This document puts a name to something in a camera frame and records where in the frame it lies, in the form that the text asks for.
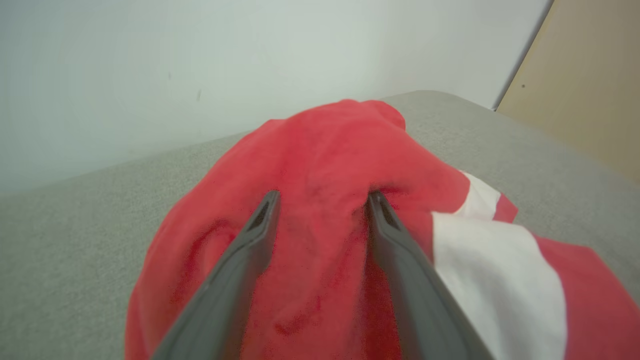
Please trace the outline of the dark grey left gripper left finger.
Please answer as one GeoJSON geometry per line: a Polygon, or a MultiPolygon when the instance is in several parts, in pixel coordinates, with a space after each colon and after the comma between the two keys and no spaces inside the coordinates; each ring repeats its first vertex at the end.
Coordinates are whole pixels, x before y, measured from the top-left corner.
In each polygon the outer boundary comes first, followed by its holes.
{"type": "Polygon", "coordinates": [[[281,194],[265,194],[154,351],[154,360],[237,360],[252,296],[273,251],[281,194]]]}

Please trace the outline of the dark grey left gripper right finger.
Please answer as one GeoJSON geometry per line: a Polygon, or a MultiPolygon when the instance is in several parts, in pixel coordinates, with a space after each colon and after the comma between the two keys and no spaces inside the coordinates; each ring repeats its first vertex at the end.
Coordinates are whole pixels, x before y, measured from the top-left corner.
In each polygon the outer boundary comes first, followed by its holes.
{"type": "Polygon", "coordinates": [[[486,344],[386,196],[368,194],[369,239],[387,278],[405,360],[491,360],[486,344]]]}

